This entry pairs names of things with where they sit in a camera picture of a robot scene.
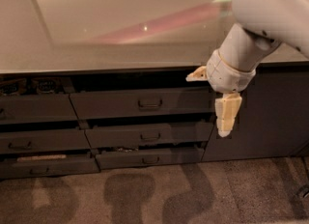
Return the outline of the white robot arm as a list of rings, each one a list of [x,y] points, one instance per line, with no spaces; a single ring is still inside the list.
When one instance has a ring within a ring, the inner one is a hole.
[[[266,56],[285,43],[309,58],[309,0],[232,0],[236,23],[207,63],[186,77],[207,81],[215,101],[218,134],[228,136],[243,91]]]

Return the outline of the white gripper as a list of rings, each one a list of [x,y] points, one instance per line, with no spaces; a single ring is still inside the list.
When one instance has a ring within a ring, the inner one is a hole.
[[[208,80],[216,92],[224,94],[222,98],[215,100],[216,126],[220,137],[227,137],[233,130],[242,103],[239,92],[248,86],[255,75],[255,70],[241,71],[232,68],[216,49],[206,66],[199,67],[185,78],[187,82]]]

